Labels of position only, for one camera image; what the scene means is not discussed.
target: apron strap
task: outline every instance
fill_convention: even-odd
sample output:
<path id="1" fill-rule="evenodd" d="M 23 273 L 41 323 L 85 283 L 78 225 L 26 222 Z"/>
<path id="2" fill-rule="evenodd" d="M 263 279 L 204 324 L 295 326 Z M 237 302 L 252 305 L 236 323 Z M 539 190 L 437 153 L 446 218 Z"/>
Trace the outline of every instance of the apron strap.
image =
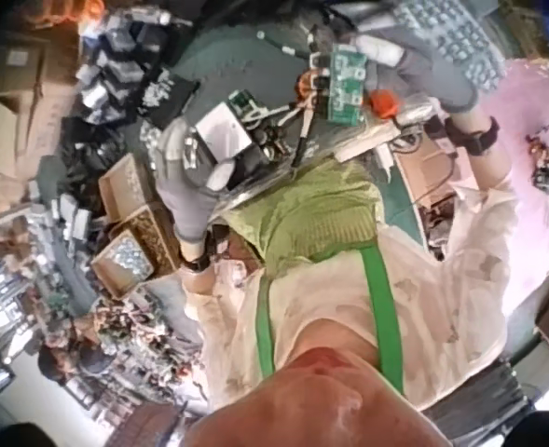
<path id="1" fill-rule="evenodd" d="M 359 252 L 364 261 L 369 298 L 372 308 L 375 309 L 374 319 L 377 327 L 377 351 L 379 353 L 380 369 L 386 380 L 400 394 L 404 394 L 403 346 L 386 265 L 379 248 L 375 245 L 362 248 Z M 257 310 L 255 312 L 257 355 L 263 378 L 271 376 L 276 370 L 269 317 L 270 284 L 270 280 L 265 275 L 261 277 L 257 295 Z"/>

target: glove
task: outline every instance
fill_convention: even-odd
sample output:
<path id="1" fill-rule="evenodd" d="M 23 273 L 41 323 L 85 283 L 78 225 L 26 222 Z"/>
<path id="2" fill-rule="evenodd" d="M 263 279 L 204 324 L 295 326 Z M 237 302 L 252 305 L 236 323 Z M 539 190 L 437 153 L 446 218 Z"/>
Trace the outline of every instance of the glove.
<path id="1" fill-rule="evenodd" d="M 232 169 L 229 163 L 219 165 L 226 167 L 226 175 L 224 178 L 220 176 L 218 183 L 212 175 L 206 186 L 193 184 L 185 174 L 183 164 L 188 130 L 185 119 L 179 117 L 162 132 L 155 152 L 156 187 L 172 213 L 175 235 L 182 242 L 203 247 L 208 222 L 218 203 L 218 193 L 226 186 L 234 165 Z"/>
<path id="2" fill-rule="evenodd" d="M 378 65 L 378 78 L 388 78 L 393 70 L 410 87 L 437 98 L 449 113 L 469 112 L 478 102 L 477 88 L 464 73 L 405 27 L 357 34 L 351 42 Z"/>

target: orange wire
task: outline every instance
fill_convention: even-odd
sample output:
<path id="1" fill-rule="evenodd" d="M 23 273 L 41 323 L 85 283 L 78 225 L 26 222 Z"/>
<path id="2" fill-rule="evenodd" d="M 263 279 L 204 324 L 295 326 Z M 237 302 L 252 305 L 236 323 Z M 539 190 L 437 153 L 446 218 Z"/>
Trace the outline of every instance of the orange wire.
<path id="1" fill-rule="evenodd" d="M 60 2 L 62 11 L 55 14 L 56 1 Z M 84 19 L 99 19 L 104 13 L 105 6 L 103 0 L 79 0 L 79 5 L 75 5 L 75 0 L 42 0 L 42 13 L 36 17 L 27 17 L 30 23 L 36 27 L 52 26 L 64 21 L 80 22 Z"/>

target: pink floor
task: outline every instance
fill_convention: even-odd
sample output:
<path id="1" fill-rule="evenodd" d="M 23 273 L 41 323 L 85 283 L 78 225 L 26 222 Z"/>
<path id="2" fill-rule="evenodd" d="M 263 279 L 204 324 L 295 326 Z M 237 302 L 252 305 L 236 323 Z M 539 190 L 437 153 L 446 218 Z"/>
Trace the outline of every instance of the pink floor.
<path id="1" fill-rule="evenodd" d="M 533 163 L 525 136 L 549 124 L 549 70 L 510 61 L 498 91 L 482 100 L 501 125 L 501 142 L 513 160 L 513 184 L 521 200 L 512 245 L 512 279 L 504 299 L 506 315 L 549 275 L 549 196 L 530 182 Z M 549 130 L 543 134 L 549 144 Z"/>

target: green circuit board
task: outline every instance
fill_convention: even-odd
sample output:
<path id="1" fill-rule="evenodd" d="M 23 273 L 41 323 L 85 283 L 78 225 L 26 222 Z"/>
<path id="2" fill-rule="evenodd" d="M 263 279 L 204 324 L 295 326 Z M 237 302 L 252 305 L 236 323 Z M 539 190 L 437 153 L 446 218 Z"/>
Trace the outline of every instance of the green circuit board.
<path id="1" fill-rule="evenodd" d="M 356 126 L 361 117 L 367 57 L 349 45 L 334 45 L 330 60 L 328 121 Z"/>

